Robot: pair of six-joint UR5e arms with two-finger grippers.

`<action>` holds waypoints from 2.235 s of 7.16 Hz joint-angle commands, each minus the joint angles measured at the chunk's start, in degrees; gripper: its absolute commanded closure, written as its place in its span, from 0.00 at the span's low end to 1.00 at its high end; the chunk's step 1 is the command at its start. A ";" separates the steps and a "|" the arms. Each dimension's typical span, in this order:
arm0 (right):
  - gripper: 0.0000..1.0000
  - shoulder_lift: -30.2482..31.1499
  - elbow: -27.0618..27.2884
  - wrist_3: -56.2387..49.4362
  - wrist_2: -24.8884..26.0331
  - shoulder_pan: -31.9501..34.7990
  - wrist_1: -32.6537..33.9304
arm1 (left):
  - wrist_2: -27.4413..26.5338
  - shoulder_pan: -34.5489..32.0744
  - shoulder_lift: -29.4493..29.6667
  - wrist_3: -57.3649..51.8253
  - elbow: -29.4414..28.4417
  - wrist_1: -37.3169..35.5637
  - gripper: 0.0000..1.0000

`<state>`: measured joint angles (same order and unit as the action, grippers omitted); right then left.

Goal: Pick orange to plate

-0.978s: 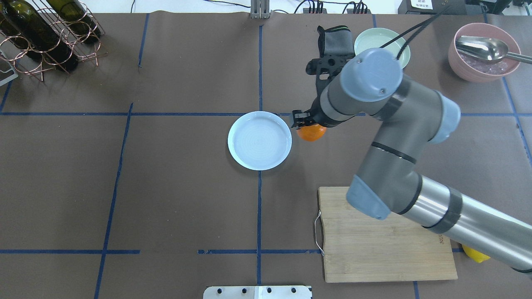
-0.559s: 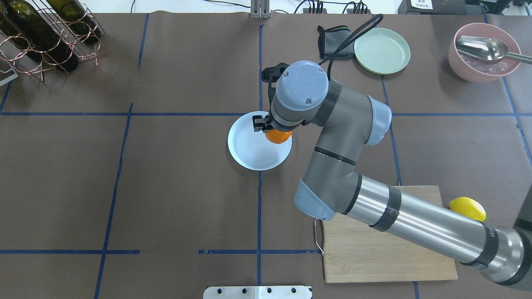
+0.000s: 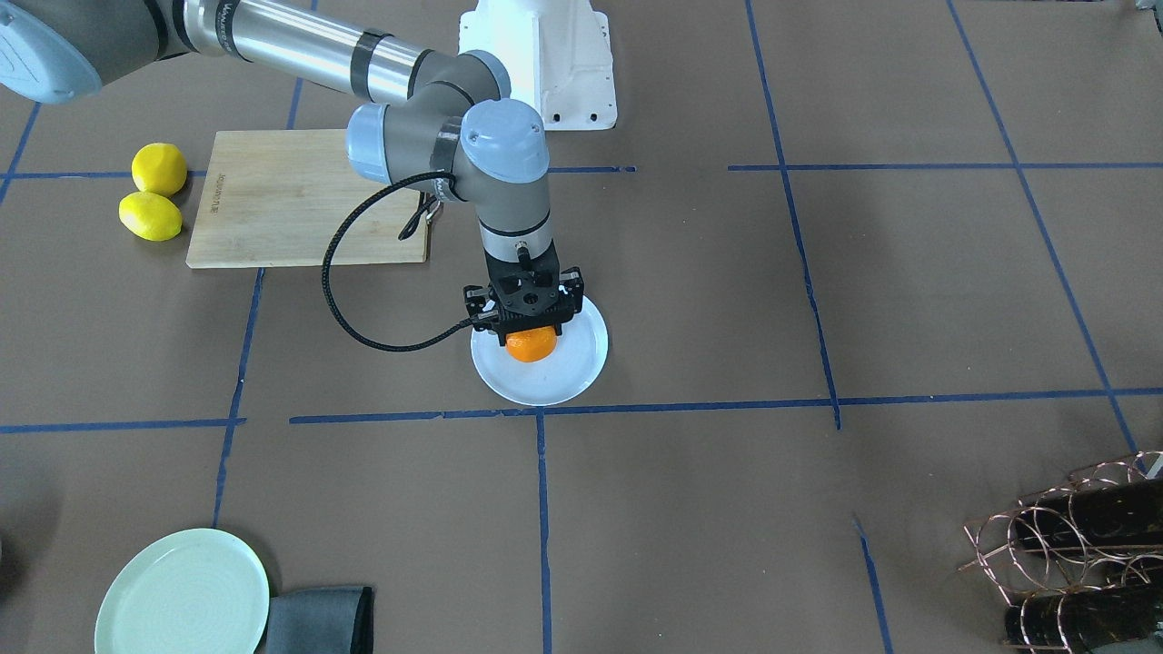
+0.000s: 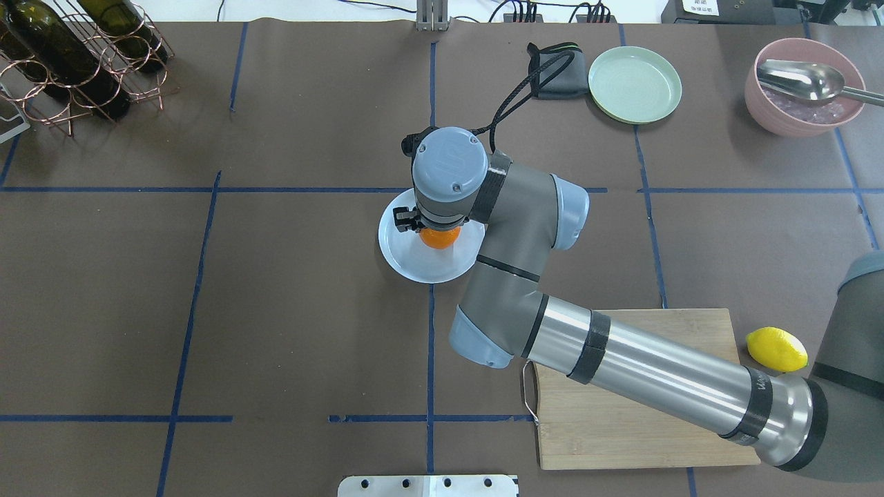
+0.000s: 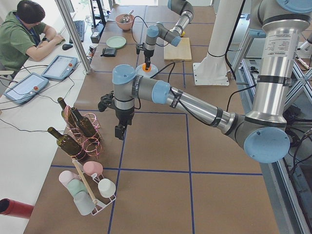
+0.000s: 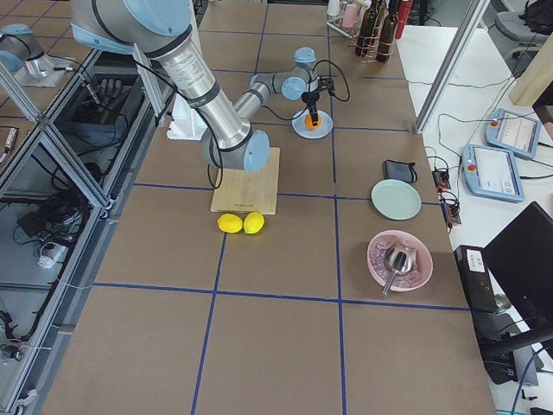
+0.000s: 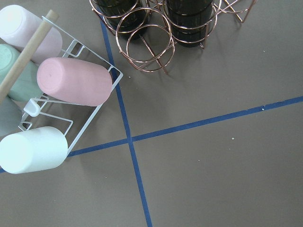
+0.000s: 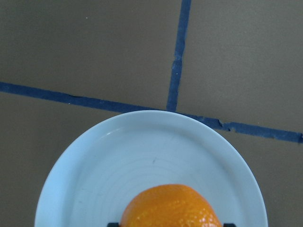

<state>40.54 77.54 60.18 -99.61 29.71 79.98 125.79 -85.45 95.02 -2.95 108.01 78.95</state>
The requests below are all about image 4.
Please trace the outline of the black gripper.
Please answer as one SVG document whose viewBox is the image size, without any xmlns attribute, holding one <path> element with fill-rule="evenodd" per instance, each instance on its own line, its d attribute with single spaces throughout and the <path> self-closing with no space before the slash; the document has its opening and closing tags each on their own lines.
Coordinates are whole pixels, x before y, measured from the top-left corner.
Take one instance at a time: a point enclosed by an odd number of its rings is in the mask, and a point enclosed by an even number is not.
<svg viewBox="0 0 884 497">
<path fill-rule="evenodd" d="M 424 230 L 452 231 L 468 221 L 470 218 L 467 214 L 451 208 L 431 209 L 428 206 L 394 208 L 394 225 L 401 233 L 406 231 L 418 233 Z"/>
</svg>

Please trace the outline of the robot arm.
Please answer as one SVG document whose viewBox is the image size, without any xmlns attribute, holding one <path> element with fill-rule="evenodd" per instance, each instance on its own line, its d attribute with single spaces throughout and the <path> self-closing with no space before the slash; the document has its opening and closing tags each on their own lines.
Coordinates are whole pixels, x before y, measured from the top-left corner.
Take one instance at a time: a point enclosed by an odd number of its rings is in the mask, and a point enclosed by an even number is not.
<svg viewBox="0 0 884 497">
<path fill-rule="evenodd" d="M 530 360 L 748 447 L 779 471 L 882 479 L 882 251 L 848 267 L 808 374 L 773 376 L 553 293 L 550 261 L 593 209 L 583 186 L 490 151 L 462 127 L 410 133 L 401 150 L 414 201 L 392 211 L 396 229 L 484 227 L 450 329 L 461 356 L 490 368 Z"/>
</svg>

